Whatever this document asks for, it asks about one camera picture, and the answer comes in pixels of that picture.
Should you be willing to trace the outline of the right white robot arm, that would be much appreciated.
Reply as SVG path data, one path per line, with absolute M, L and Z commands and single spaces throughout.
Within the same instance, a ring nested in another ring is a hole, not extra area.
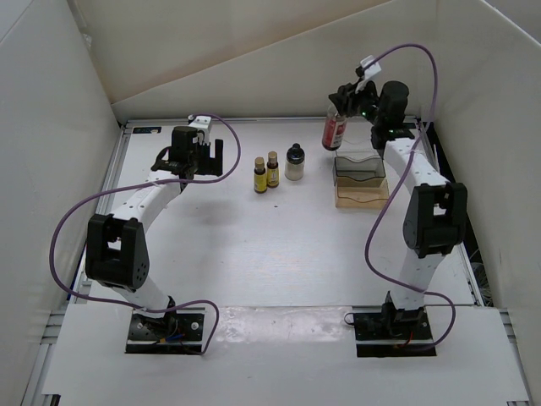
M 404 122 L 408 97 L 409 89 L 400 81 L 388 81 L 380 91 L 373 81 L 346 84 L 329 96 L 340 115 L 360 115 L 371 123 L 372 146 L 399 174 L 397 185 L 410 195 L 402 223 L 409 251 L 400 276 L 378 275 L 393 285 L 380 316 L 380 330 L 392 338 L 402 336 L 420 319 L 434 272 L 463 241 L 467 217 L 466 186 L 439 174 L 417 150 L 421 138 Z

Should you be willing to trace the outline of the white powder jar black lid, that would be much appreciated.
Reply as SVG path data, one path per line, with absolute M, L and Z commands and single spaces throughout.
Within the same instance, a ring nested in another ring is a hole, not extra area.
M 303 177 L 305 152 L 299 143 L 294 143 L 286 154 L 285 176 L 291 181 L 298 181 Z

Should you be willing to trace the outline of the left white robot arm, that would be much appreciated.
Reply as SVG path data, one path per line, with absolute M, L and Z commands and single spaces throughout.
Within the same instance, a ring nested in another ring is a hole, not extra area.
M 120 294 L 136 312 L 149 317 L 148 328 L 158 338 L 177 329 L 173 306 L 149 277 L 150 257 L 145 233 L 167 205 L 181 195 L 196 175 L 223 174 L 223 141 L 216 140 L 210 154 L 211 117 L 198 116 L 172 130 L 171 145 L 160 151 L 150 168 L 147 187 L 108 215 L 94 215 L 88 222 L 85 273 L 88 278 Z

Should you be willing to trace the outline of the tall red label sauce bottle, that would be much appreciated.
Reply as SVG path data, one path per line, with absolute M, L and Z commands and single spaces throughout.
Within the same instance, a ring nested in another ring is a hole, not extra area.
M 348 118 L 340 115 L 333 104 L 329 105 L 322 135 L 322 145 L 326 150 L 335 151 L 342 145 L 347 120 Z

